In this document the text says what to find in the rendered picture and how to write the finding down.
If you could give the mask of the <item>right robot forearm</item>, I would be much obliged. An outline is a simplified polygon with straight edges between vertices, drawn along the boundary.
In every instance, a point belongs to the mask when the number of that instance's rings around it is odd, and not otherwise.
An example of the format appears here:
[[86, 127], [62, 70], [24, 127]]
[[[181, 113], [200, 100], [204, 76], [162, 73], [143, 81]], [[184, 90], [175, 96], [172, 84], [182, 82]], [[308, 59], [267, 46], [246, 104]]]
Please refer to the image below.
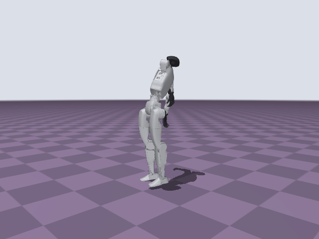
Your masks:
[[169, 111], [169, 108], [170, 108], [170, 107], [167, 107], [169, 105], [169, 103], [167, 104], [167, 101], [168, 101], [168, 99], [166, 98], [165, 106], [164, 106], [164, 110], [166, 111], [166, 114], [168, 114], [168, 111]]

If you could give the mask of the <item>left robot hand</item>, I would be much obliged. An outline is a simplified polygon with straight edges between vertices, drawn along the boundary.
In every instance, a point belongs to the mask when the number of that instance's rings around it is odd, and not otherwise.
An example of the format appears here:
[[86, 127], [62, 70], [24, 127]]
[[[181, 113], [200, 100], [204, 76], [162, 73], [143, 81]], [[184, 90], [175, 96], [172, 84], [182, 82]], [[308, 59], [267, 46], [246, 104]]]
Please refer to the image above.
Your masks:
[[174, 104], [174, 92], [171, 92], [171, 89], [169, 89], [168, 94], [169, 94], [169, 100], [167, 101], [167, 104], [169, 105], [167, 107], [171, 107]]

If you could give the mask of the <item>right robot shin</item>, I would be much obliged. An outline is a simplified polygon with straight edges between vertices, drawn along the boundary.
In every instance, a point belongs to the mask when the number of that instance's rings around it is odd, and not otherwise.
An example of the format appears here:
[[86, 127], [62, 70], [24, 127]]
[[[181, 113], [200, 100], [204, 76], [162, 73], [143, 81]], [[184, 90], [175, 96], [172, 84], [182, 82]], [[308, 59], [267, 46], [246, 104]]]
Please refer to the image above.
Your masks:
[[149, 150], [147, 149], [147, 147], [145, 146], [145, 152], [146, 152], [146, 159], [147, 159], [147, 163], [148, 163], [148, 167], [150, 170], [150, 175], [154, 175], [154, 163], [156, 161], [155, 158], [155, 149], [153, 150]]

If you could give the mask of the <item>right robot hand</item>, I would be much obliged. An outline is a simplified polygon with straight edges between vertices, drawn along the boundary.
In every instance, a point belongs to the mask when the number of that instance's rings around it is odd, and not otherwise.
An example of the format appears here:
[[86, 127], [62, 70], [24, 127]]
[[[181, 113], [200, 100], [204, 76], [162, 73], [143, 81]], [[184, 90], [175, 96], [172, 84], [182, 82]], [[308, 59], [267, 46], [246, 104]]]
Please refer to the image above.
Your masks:
[[167, 118], [166, 118], [167, 115], [168, 114], [166, 114], [166, 111], [165, 111], [165, 117], [162, 120], [164, 127], [168, 127], [168, 125], [169, 125], [169, 124], [167, 124], [167, 121], [166, 121], [167, 120]]

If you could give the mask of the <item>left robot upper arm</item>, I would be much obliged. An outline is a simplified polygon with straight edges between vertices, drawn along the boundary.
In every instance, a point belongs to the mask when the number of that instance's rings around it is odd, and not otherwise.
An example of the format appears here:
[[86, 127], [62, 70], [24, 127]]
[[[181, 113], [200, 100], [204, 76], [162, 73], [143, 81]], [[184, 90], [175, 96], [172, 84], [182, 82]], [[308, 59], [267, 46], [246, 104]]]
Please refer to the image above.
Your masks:
[[160, 69], [166, 70], [169, 66], [171, 67], [171, 65], [169, 63], [169, 60], [161, 59], [161, 61], [160, 61]]

